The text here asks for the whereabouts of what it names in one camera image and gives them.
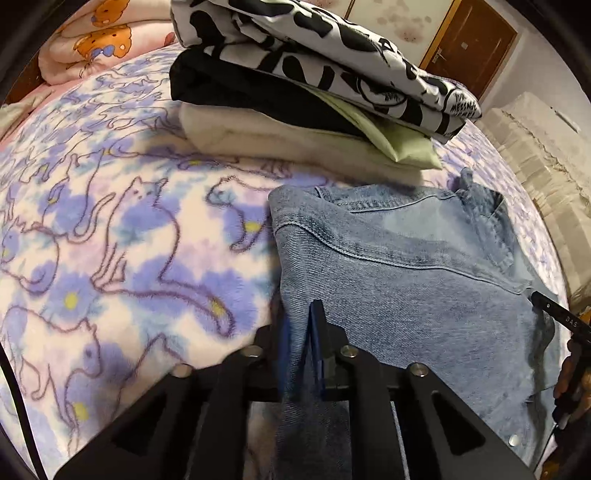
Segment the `person right hand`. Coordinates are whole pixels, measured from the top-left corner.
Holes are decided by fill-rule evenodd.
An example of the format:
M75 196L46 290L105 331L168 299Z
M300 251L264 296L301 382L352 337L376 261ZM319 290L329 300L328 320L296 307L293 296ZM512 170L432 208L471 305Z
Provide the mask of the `person right hand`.
M577 359L576 356L580 353L580 345L573 340L569 340L567 343L567 348L569 350L569 355L564 360L560 374L557 379L557 383L554 387L553 395L555 399L559 399L563 396L569 386L569 382L571 381L576 364ZM590 369L587 369L585 374L583 375L581 382L581 398L577 404L576 409L571 414L569 418L569 422L573 423L580 418L582 418L586 412L590 409L590 402L591 402L591 394L590 394Z

